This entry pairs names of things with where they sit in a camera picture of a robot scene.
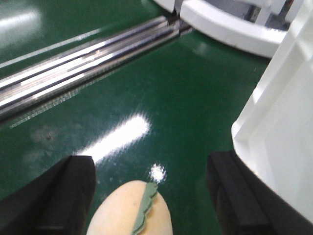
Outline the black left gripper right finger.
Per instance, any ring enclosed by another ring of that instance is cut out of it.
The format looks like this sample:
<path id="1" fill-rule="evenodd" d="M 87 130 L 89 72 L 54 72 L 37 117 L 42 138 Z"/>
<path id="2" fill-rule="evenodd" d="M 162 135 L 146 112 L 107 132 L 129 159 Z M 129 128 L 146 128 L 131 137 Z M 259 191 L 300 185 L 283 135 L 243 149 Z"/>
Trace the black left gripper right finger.
<path id="1" fill-rule="evenodd" d="M 313 224 L 266 186 L 235 151 L 209 153 L 206 183 L 223 235 L 313 233 Z"/>

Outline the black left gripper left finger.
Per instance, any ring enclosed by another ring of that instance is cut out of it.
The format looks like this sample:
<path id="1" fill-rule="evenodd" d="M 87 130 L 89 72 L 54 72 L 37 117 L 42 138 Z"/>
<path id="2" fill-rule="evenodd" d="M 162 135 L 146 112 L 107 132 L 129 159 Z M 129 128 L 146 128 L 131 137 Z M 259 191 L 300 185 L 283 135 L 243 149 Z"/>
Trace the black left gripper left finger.
<path id="1" fill-rule="evenodd" d="M 68 156 L 0 201 L 2 235 L 81 235 L 95 192 L 90 156 Z"/>

